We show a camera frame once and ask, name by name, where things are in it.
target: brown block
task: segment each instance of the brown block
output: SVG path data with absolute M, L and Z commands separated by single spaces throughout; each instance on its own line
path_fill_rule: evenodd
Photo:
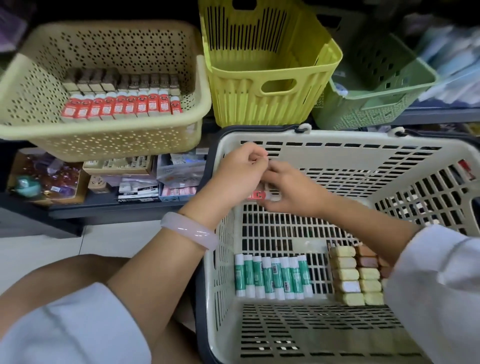
M 380 268 L 380 275 L 382 276 L 382 278 L 389 278 L 390 274 L 392 274 L 392 268 L 391 267 Z
M 380 257 L 378 257 L 378 264 L 380 264 L 381 267 L 389 267 L 390 264 L 388 264 L 387 262 L 385 262 L 383 259 L 381 259 Z
M 377 256 L 369 247 L 366 245 L 358 245 L 355 247 L 355 251 L 357 252 L 357 255 L 360 256 Z
M 356 259 L 359 267 L 378 268 L 378 260 L 373 256 L 357 256 Z

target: lavender bangle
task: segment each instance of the lavender bangle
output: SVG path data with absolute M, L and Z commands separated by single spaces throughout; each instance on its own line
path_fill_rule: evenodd
M 219 243 L 218 237 L 213 231 L 207 229 L 198 222 L 195 222 L 186 216 L 176 214 L 175 212 L 166 213 L 160 225 L 193 240 L 208 250 L 214 250 Z

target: green glue stick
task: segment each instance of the green glue stick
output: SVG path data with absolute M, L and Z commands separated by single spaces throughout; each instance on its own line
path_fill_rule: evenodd
M 255 283 L 253 281 L 253 255 L 243 256 L 243 266 L 245 267 L 245 291 L 248 298 L 255 298 Z
M 295 294 L 292 290 L 292 272 L 290 270 L 290 260 L 287 256 L 280 258 L 280 265 L 282 266 L 282 280 L 283 289 L 285 291 L 285 298 L 287 300 L 295 299 Z
M 235 254 L 235 293 L 237 297 L 245 297 L 245 268 L 243 254 Z
M 300 276 L 301 283 L 303 285 L 303 294 L 305 298 L 313 297 L 312 281 L 310 280 L 310 272 L 308 270 L 307 256 L 305 254 L 299 255 L 299 267 L 300 267 Z
M 255 282 L 255 297 L 265 298 L 264 273 L 262 269 L 262 257 L 253 257 L 253 280 Z
M 295 294 L 296 300 L 303 300 L 303 286 L 300 277 L 299 260 L 296 256 L 291 256 L 290 259 L 290 272 L 292 273 L 292 289 Z
M 269 300 L 274 300 L 275 286 L 273 283 L 272 260 L 269 256 L 265 256 L 262 258 L 262 266 L 264 269 L 265 296 Z
M 280 265 L 280 258 L 272 258 L 272 275 L 273 285 L 275 287 L 275 298 L 284 301 L 285 291 L 283 290 L 282 267 Z

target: hand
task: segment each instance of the hand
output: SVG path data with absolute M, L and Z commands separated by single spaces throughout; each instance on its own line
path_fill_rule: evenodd
M 212 179 L 180 213 L 215 229 L 230 209 L 247 198 L 268 167 L 268 152 L 255 143 L 245 143 L 228 153 Z
M 287 162 L 271 160 L 262 181 L 273 184 L 282 195 L 280 201 L 258 201 L 270 212 L 321 218 L 325 207 L 335 196 Z

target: person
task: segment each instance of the person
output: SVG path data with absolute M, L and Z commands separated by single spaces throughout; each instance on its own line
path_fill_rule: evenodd
M 386 302 L 434 363 L 476 361 L 478 239 L 438 225 L 424 228 L 332 194 L 287 162 L 269 161 L 254 143 L 228 153 L 179 214 L 213 231 L 260 180 L 281 192 L 280 201 L 259 202 L 266 210 L 328 220 L 394 266 Z M 204 253 L 202 245 L 162 228 L 128 261 L 86 257 L 77 267 L 64 263 L 60 271 L 54 263 L 32 272 L 0 296 L 0 363 L 150 363 L 165 357 L 170 318 Z

